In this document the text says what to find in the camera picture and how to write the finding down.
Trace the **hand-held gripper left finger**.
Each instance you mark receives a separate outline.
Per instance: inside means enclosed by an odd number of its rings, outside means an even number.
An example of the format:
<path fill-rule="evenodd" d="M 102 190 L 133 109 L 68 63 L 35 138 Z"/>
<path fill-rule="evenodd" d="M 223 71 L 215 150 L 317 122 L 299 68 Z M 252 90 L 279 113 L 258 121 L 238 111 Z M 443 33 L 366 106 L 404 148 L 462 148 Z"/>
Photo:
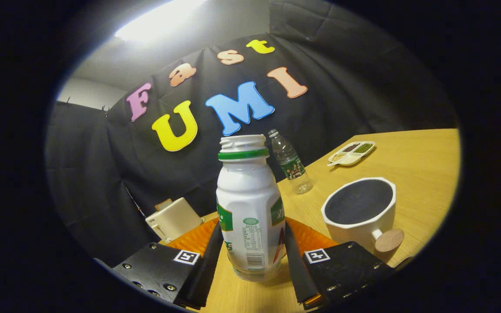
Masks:
<path fill-rule="evenodd" d="M 222 243 L 215 217 L 169 244 L 148 243 L 113 274 L 160 301 L 199 310 L 206 306 Z"/>

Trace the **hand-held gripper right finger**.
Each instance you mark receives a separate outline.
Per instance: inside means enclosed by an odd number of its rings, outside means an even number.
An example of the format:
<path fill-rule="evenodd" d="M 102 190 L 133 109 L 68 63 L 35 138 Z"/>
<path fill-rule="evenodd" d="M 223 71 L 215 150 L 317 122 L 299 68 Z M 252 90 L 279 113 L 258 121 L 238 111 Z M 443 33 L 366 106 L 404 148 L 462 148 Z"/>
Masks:
<path fill-rule="evenodd" d="M 295 219 L 285 221 L 290 278 L 306 310 L 350 301 L 395 273 L 354 241 L 338 243 Z"/>

